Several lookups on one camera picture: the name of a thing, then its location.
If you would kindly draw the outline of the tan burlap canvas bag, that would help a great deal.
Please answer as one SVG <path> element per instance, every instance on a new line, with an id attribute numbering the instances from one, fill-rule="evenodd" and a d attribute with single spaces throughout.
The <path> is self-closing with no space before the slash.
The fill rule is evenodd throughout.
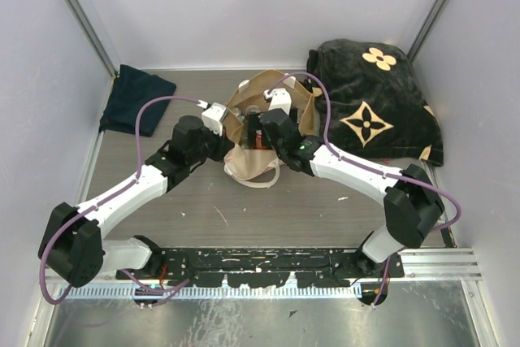
<path id="1" fill-rule="evenodd" d="M 269 104 L 263 92 L 277 88 L 286 89 L 292 98 L 290 117 L 296 122 L 304 136 L 317 133 L 317 120 L 314 114 L 314 95 L 297 80 L 277 70 L 265 70 L 251 79 L 242 81 L 226 103 L 230 113 L 223 121 L 226 135 L 235 146 L 224 157 L 224 171 L 236 182 L 254 189 L 269 188 L 280 177 L 283 164 L 274 150 L 257 150 L 248 143 L 248 117 L 245 109 L 250 105 L 259 106 L 261 113 L 268 111 Z M 241 123 L 231 112 L 237 106 L 246 120 Z"/>

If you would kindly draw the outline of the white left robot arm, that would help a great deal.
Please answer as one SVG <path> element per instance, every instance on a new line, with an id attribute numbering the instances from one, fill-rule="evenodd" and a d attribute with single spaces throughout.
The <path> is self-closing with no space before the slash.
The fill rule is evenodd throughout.
<path id="1" fill-rule="evenodd" d="M 171 139 L 139 172 L 78 206 L 63 202 L 52 210 L 40 260 L 74 288 L 107 271 L 136 271 L 145 279 L 161 275 L 166 260 L 158 245 L 139 235 L 109 241 L 107 234 L 143 205 L 170 192 L 206 160 L 222 161 L 233 146 L 218 120 L 208 115 L 181 117 Z"/>

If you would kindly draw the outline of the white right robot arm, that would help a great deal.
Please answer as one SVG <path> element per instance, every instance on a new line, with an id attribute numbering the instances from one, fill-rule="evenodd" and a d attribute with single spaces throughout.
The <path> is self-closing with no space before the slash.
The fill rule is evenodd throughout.
<path id="1" fill-rule="evenodd" d="M 354 255 L 354 266 L 364 276 L 378 275 L 398 250 L 420 248 L 444 213 L 439 194 L 417 165 L 385 171 L 351 154 L 338 157 L 321 137 L 301 135 L 281 109 L 260 114 L 258 122 L 266 144 L 291 170 L 343 184 L 383 207 L 384 226 L 371 232 Z"/>

